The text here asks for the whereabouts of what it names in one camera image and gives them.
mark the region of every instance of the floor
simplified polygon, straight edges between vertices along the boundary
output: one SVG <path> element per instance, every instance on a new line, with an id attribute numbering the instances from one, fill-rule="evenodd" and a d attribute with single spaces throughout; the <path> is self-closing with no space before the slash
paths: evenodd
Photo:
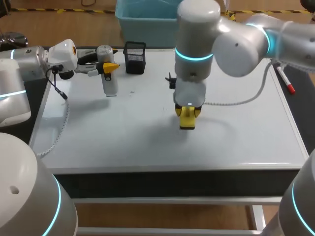
<path id="1" fill-rule="evenodd" d="M 93 0 L 84 0 L 85 4 Z M 82 8 L 80 0 L 11 0 L 16 8 Z M 97 0 L 84 9 L 115 9 L 116 0 Z M 299 10 L 300 0 L 230 0 L 229 10 Z M 237 14 L 242 21 L 250 14 Z M 309 14 L 273 14 L 283 20 L 307 23 Z M 30 46 L 55 45 L 71 38 L 77 46 L 109 44 L 123 46 L 118 20 L 114 14 L 83 12 L 12 12 L 0 19 L 0 29 L 26 35 Z M 246 206 L 194 205 L 109 205 L 77 204 L 81 227 L 252 229 Z M 266 221 L 277 206 L 264 206 Z"/>

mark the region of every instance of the black object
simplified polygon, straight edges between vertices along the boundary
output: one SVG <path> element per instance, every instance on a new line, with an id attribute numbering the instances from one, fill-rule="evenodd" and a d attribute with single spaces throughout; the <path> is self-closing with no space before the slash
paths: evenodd
<path id="1" fill-rule="evenodd" d="M 175 89 L 176 87 L 176 78 L 172 78 L 171 73 L 168 73 L 168 78 L 165 77 L 165 79 L 169 82 L 169 88 Z"/>
<path id="2" fill-rule="evenodd" d="M 6 16 L 11 10 L 10 0 L 0 0 L 0 17 Z"/>
<path id="3" fill-rule="evenodd" d="M 23 34 L 17 32 L 6 32 L 0 35 L 0 42 L 0 52 L 28 46 L 28 39 Z"/>
<path id="4" fill-rule="evenodd" d="M 59 73 L 59 76 L 62 80 L 68 80 L 74 76 L 74 72 L 73 72 L 73 70 L 70 70 L 68 72 Z"/>
<path id="5" fill-rule="evenodd" d="M 126 42 L 124 48 L 126 72 L 128 74 L 142 75 L 146 66 L 146 44 L 139 42 Z"/>
<path id="6" fill-rule="evenodd" d="M 48 76 L 48 72 L 52 71 L 53 75 L 54 75 L 54 82 L 51 82 Z M 59 88 L 57 88 L 56 85 L 56 74 L 58 74 L 58 72 L 63 70 L 63 65 L 54 65 L 53 67 L 50 67 L 47 71 L 46 71 L 46 80 L 55 88 L 55 91 L 64 99 L 67 100 L 68 96 L 62 92 Z"/>
<path id="7" fill-rule="evenodd" d="M 301 5 L 310 13 L 315 12 L 315 0 L 301 0 Z"/>

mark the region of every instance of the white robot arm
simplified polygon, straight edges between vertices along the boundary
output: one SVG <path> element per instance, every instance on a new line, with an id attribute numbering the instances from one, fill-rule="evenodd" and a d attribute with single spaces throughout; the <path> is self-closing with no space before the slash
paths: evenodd
<path id="1" fill-rule="evenodd" d="M 76 73 L 89 76 L 101 75 L 106 96 L 116 96 L 118 84 L 113 73 L 119 67 L 114 63 L 110 46 L 97 50 L 78 51 L 71 39 L 67 39 L 48 51 L 40 46 L 0 52 L 0 127 L 18 124 L 31 117 L 24 82 L 49 77 L 50 70 L 64 80 Z M 66 100 L 67 96 L 56 88 Z"/>
<path id="2" fill-rule="evenodd" d="M 263 58 L 315 69 L 315 25 L 283 22 L 264 14 L 242 24 L 222 17 L 220 11 L 214 0 L 184 0 L 178 8 L 177 114 L 183 107 L 200 113 L 213 57 L 224 73 L 234 77 L 251 73 Z M 191 125 L 182 128 L 193 128 L 194 122 Z"/>
<path id="3" fill-rule="evenodd" d="M 0 133 L 0 235 L 75 236 L 74 203 L 18 138 Z"/>

